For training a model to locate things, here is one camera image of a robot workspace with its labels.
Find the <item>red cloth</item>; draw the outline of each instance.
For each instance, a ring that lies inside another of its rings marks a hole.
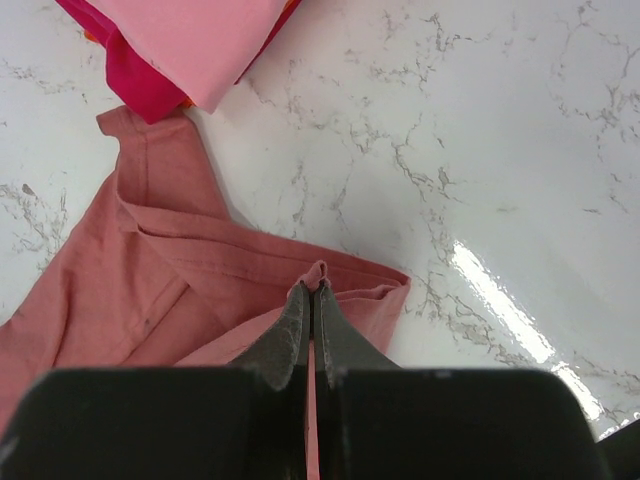
[[[115,172],[0,327],[0,431],[54,367],[228,362],[278,318],[292,285],[318,288],[327,265],[346,317],[387,348],[405,275],[234,224],[181,112],[149,126],[120,107],[98,122],[120,142]]]
[[[118,27],[85,0],[56,0],[107,51],[107,84],[147,123],[166,117],[187,95],[145,62]]]

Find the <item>marble table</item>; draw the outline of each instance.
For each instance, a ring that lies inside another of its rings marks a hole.
[[[190,115],[238,222],[413,277],[394,360],[551,370],[603,436],[640,418],[639,21],[630,1],[305,0]],[[104,61],[53,0],[4,2],[0,322],[114,167]]]

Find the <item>stack of folded cloth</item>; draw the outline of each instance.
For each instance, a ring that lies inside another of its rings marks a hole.
[[[211,113],[300,0],[56,0],[107,51],[109,87],[147,123]]]

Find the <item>magenta cloth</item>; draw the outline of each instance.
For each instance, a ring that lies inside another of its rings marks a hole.
[[[264,45],[286,0],[87,0],[149,64],[211,113]]]
[[[56,0],[107,51],[109,87],[147,123],[166,117],[186,94],[133,51],[118,27],[85,0]]]
[[[294,284],[317,289],[327,271],[348,320],[386,350],[409,291],[405,275],[236,225],[182,112],[150,126],[120,107],[98,121],[120,142],[116,169],[0,327],[0,431],[52,368],[227,363],[277,320]],[[311,395],[309,478],[317,474],[314,409]]]

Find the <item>black object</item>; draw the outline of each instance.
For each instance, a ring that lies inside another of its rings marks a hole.
[[[0,478],[304,479],[310,340],[322,478],[640,478],[637,422],[596,444],[549,373],[402,370],[330,288],[303,285],[227,367],[44,376],[0,443]]]

